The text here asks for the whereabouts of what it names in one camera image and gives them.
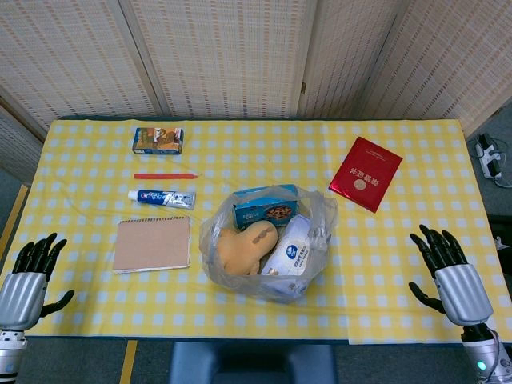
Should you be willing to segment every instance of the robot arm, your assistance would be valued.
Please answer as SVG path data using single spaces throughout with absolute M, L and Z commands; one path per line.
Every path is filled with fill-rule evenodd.
M 416 234 L 410 238 L 418 246 L 423 260 L 438 289 L 440 300 L 430 298 L 414 282 L 409 283 L 413 295 L 458 326 L 462 326 L 462 344 L 475 368 L 480 383 L 512 383 L 512 366 L 498 334 L 485 322 L 493 313 L 478 272 L 452 234 L 442 235 L 420 226 L 428 244 Z
M 57 256 L 66 244 L 58 242 L 50 251 L 57 234 L 30 242 L 20 251 L 12 274 L 8 274 L 0 290 L 0 384 L 14 382 L 26 348 L 25 331 L 39 318 L 62 309 L 74 295 L 68 290 L 56 303 L 43 305 L 46 287 Z

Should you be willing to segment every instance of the tablecloth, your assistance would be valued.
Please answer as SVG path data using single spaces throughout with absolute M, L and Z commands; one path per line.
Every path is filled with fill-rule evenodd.
M 182 127 L 182 154 L 134 154 L 140 126 Z M 357 136 L 403 157 L 376 214 L 327 189 Z M 133 178 L 172 172 L 199 177 Z M 291 305 L 213 284 L 198 249 L 200 224 L 229 193 L 279 183 L 338 200 L 329 264 Z M 183 211 L 132 202 L 127 193 L 136 189 L 195 191 L 196 207 Z M 189 269 L 112 272 L 119 221 L 183 214 L 191 220 Z M 28 241 L 54 231 L 68 239 L 46 300 L 68 289 L 76 295 L 64 310 L 42 319 L 32 335 L 458 342 L 461 329 L 419 304 L 407 286 L 413 280 L 436 295 L 409 239 L 419 223 L 447 229 L 460 240 L 493 304 L 489 325 L 512 341 L 510 296 L 456 120 L 55 121 L 3 276 Z

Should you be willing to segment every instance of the transparent plastic bag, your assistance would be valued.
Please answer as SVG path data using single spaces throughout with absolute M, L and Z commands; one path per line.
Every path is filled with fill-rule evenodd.
M 304 295 L 313 278 L 327 265 L 328 245 L 334 229 L 338 206 L 333 198 L 324 198 L 318 191 L 309 192 L 297 187 L 298 196 L 280 186 L 271 186 L 237 196 L 231 194 L 220 206 L 215 216 L 201 225 L 199 248 L 202 253 L 202 268 L 206 275 L 217 284 L 241 294 L 258 296 L 277 302 L 292 302 Z M 217 253 L 217 239 L 222 228 L 234 229 L 233 205 L 242 204 L 263 197 L 296 200 L 298 214 L 310 219 L 308 240 L 310 253 L 306 268 L 300 276 L 252 275 L 235 276 L 227 274 Z

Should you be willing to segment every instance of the red book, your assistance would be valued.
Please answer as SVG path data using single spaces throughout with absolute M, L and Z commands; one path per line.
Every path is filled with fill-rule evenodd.
M 329 189 L 373 213 L 402 158 L 365 138 L 357 138 Z

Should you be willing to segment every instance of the notebook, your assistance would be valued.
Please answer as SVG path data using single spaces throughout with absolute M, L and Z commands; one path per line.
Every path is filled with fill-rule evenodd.
M 190 224 L 187 216 L 144 218 L 118 224 L 114 272 L 170 270 L 190 265 Z

